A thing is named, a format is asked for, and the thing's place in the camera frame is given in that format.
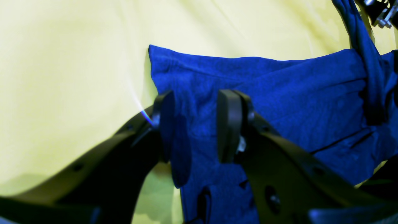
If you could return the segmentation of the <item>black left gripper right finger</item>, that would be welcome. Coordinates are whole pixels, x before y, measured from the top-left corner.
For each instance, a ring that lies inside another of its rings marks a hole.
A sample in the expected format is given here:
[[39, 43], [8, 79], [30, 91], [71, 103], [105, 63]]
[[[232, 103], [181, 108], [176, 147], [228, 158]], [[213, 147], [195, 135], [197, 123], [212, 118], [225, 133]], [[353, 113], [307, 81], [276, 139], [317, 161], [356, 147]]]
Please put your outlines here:
[[218, 92], [217, 148], [220, 163], [245, 172], [261, 224], [397, 223], [397, 201], [355, 189], [281, 137], [240, 91]]

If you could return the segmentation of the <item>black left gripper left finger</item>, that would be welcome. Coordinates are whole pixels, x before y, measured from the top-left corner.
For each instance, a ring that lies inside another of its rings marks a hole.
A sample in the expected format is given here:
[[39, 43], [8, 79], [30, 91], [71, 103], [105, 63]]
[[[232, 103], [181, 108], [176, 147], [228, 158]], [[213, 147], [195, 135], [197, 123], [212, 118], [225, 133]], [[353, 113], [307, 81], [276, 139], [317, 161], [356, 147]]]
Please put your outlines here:
[[1, 197], [2, 224], [130, 224], [141, 187], [170, 158], [174, 94], [167, 91], [112, 137], [25, 192]]

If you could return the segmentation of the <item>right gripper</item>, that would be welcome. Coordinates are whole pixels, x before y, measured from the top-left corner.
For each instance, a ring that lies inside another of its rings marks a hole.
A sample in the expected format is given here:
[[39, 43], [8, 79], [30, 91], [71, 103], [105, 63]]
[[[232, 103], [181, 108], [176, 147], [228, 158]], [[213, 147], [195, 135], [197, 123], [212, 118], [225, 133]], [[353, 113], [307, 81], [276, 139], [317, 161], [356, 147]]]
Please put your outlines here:
[[397, 0], [357, 0], [373, 27], [398, 28]]

